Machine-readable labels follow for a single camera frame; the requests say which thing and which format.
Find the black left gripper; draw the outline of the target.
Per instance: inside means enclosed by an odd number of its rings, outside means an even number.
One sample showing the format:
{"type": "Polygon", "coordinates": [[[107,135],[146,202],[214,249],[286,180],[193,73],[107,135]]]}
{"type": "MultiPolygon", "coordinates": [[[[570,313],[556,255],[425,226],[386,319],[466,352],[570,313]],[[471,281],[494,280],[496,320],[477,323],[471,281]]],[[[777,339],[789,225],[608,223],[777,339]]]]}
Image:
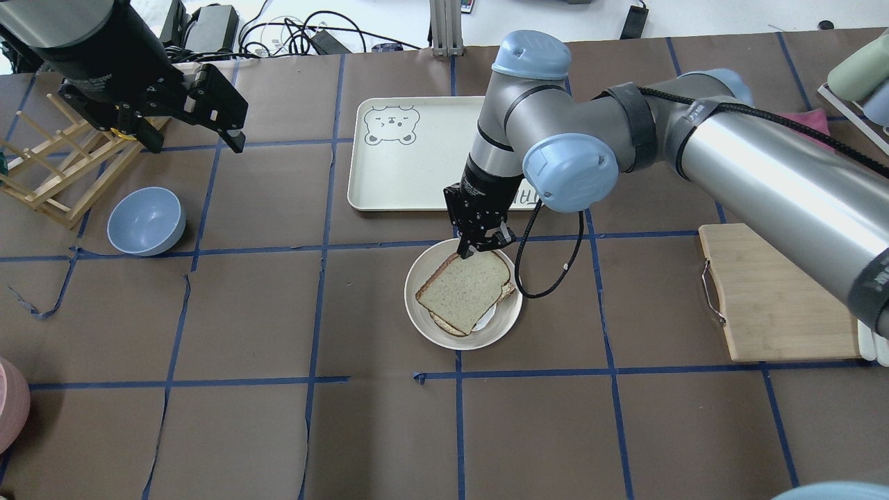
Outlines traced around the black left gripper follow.
{"type": "Polygon", "coordinates": [[[81,42],[60,50],[58,71],[58,95],[97,130],[115,128],[158,154],[165,137],[147,120],[172,117],[218,133],[235,154],[244,151],[249,104],[213,64],[185,74],[162,49],[129,53],[81,42]]]}

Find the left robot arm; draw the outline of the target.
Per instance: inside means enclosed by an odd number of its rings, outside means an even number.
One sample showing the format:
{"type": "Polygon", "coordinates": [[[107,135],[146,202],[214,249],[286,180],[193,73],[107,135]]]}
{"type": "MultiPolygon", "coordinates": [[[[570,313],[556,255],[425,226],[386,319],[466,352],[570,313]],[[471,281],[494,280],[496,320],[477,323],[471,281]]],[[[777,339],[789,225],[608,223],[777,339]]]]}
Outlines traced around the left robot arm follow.
{"type": "Polygon", "coordinates": [[[58,95],[102,132],[158,153],[149,123],[172,117],[219,134],[241,153],[249,105],[218,67],[184,74],[128,1],[3,1],[2,26],[63,76],[58,95]]]}

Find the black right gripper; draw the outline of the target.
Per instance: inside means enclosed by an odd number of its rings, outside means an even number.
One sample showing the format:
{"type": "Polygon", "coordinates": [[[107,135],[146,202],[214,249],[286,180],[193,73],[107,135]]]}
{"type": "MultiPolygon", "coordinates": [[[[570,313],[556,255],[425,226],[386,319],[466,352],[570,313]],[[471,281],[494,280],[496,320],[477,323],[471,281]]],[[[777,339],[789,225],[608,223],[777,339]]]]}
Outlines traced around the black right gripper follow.
{"type": "Polygon", "coordinates": [[[451,225],[460,235],[455,251],[460,259],[476,253],[473,240],[478,240],[479,252],[499,250],[517,241],[507,221],[521,181],[521,175],[490,174],[471,156],[467,158],[460,181],[444,188],[451,225]]]}

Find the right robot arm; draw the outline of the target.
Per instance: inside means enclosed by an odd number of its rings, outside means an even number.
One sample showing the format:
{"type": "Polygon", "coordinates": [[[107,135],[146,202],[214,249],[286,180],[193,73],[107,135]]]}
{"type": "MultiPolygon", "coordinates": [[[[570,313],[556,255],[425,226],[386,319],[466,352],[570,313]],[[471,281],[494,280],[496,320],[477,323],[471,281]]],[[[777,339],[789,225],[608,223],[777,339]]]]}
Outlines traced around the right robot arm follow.
{"type": "Polygon", "coordinates": [[[540,205],[582,213],[621,173],[665,161],[791,263],[887,336],[887,167],[813,128],[752,105],[729,69],[577,102],[564,42],[537,31],[503,39],[461,180],[444,189],[467,258],[509,246],[522,181],[540,205]]]}

